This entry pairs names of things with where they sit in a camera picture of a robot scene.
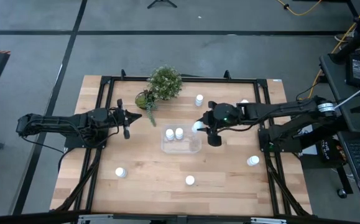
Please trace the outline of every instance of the yellow cable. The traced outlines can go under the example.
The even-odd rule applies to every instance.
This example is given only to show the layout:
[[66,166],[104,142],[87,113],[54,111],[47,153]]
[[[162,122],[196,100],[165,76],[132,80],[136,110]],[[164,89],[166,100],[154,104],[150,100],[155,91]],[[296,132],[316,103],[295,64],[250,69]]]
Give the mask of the yellow cable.
[[[278,2],[280,2],[283,6],[286,6],[286,4],[283,2],[283,1],[281,1],[281,0],[277,0]],[[319,3],[321,3],[322,2],[322,0],[319,0],[314,6],[312,6],[311,7],[311,9],[309,9],[309,10],[307,10],[306,12],[303,12],[303,13],[300,13],[300,14],[298,14],[298,13],[296,13],[296,12],[293,12],[291,9],[290,9],[290,7],[287,7],[287,10],[289,10],[289,12],[291,12],[293,15],[295,15],[295,16],[304,16],[304,15],[307,15],[312,9],[314,9],[317,5],[319,5]]]
[[[353,30],[355,26],[356,26],[356,23],[354,22],[354,23],[352,24],[352,26],[347,30],[347,32],[343,35],[343,38],[341,39],[341,41],[339,41],[338,44],[336,45],[336,47],[331,51],[332,54],[337,50],[337,48],[341,45],[341,43],[343,43],[343,40],[346,38],[347,34],[348,34],[351,30]],[[315,85],[315,83],[316,83],[316,81],[318,80],[318,77],[321,75],[321,73],[322,73],[322,70],[320,70],[320,71],[318,72],[318,74],[316,75],[316,77],[315,77],[314,82],[312,83],[312,85]],[[309,96],[307,97],[308,99],[311,98],[313,91],[314,91],[314,87],[311,88],[310,94],[309,94]]]

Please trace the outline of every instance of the plant pot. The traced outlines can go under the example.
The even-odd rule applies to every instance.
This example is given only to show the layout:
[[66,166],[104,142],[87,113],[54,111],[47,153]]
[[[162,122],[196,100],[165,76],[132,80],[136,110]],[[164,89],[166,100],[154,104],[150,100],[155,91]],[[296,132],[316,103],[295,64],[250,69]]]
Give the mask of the plant pot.
[[145,105],[145,103],[146,103],[145,94],[143,91],[138,93],[138,95],[136,96],[135,102],[136,102],[136,105],[138,106],[138,108],[143,109],[143,110],[147,109],[147,107]]

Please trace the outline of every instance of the black cable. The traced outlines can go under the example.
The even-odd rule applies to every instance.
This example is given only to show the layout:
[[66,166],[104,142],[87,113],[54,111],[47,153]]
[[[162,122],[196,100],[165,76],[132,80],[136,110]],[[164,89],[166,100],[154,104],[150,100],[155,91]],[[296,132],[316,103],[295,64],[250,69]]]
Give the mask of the black cable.
[[293,154],[298,160],[300,160],[300,157],[299,157],[295,152],[292,152],[292,154]]
[[60,169],[61,169],[62,159],[63,159],[70,151],[72,151],[72,150],[73,150],[73,148],[68,149],[68,151],[66,151],[66,152],[61,156],[60,160],[58,161],[58,172],[60,172]]
[[248,131],[249,129],[251,129],[254,125],[256,125],[256,123],[253,123],[251,124],[249,127],[245,128],[245,129],[236,129],[236,128],[223,128],[223,129],[220,129],[219,131],[217,131],[217,134],[222,132],[222,131],[225,131],[225,130],[230,130],[230,131]]
[[28,139],[26,139],[24,136],[22,136],[21,138],[22,138],[23,140],[27,141],[27,142],[30,142],[30,143],[33,143],[33,144],[36,144],[36,145],[40,145],[40,146],[43,146],[43,147],[47,147],[47,148],[49,148],[49,149],[53,149],[53,150],[56,150],[56,151],[58,151],[58,152],[63,153],[63,151],[61,151],[61,150],[59,150],[59,149],[55,149],[54,147],[46,146],[46,145],[44,145],[44,144],[41,144],[41,143],[37,143],[37,142],[31,141],[31,140],[28,140]]
[[314,88],[314,86],[316,86],[317,84],[319,84],[319,82],[317,82],[316,84],[314,84],[313,86],[311,86],[310,88],[306,89],[305,91],[302,91],[301,93],[297,94],[296,96],[296,101],[298,101],[298,96],[300,96],[301,94],[305,93],[308,90],[311,90],[312,88]]

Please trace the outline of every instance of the white bottle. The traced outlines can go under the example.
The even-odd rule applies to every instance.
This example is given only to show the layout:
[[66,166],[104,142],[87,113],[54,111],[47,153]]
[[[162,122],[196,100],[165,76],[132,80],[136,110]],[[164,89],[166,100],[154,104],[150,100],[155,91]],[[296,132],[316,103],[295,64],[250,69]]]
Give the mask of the white bottle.
[[127,175],[127,172],[125,169],[123,169],[122,167],[119,167],[115,170],[115,174],[118,176],[118,177],[121,177],[121,178],[125,178],[126,175]]
[[189,186],[193,185],[195,183],[195,178],[191,175],[187,176],[187,178],[185,178],[185,183]]
[[174,139],[174,131],[172,129],[166,130],[166,138],[169,141]]
[[247,160],[247,164],[249,166],[257,165],[260,162],[260,159],[258,156],[252,156]]
[[203,128],[203,122],[197,121],[192,126],[192,132],[196,134],[200,128]]
[[202,105],[202,102],[203,102],[203,96],[202,95],[197,95],[196,96],[196,99],[195,99],[195,104],[197,105],[197,106],[201,106]]
[[177,128],[175,130],[175,138],[177,138],[178,140],[181,140],[184,137],[184,131],[182,128]]

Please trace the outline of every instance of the white cap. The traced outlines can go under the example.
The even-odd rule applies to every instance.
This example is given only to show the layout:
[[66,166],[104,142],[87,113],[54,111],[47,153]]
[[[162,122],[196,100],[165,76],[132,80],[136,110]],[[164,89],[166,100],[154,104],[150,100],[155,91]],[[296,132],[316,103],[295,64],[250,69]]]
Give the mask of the white cap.
[[119,167],[115,170],[115,174],[118,176],[118,177],[122,177],[124,176],[125,174],[125,170],[122,168],[122,167]]
[[193,185],[195,183],[195,178],[191,175],[187,176],[187,178],[185,178],[185,183],[187,185]]
[[196,100],[198,100],[198,101],[202,101],[202,100],[203,100],[203,96],[202,96],[202,95],[200,95],[200,94],[199,94],[199,95],[197,95],[197,96],[196,96]]
[[166,130],[166,136],[167,136],[167,137],[172,137],[172,136],[174,136],[174,131],[173,131],[172,129]]
[[192,126],[192,131],[194,133],[196,133],[198,131],[198,129],[202,128],[203,127],[203,123],[201,121],[197,121],[193,124]]
[[260,162],[260,159],[258,156],[252,156],[250,157],[250,161],[252,162],[252,164],[258,164]]
[[184,131],[182,130],[182,128],[177,128],[175,130],[175,135],[176,136],[182,136],[183,133],[184,133]]

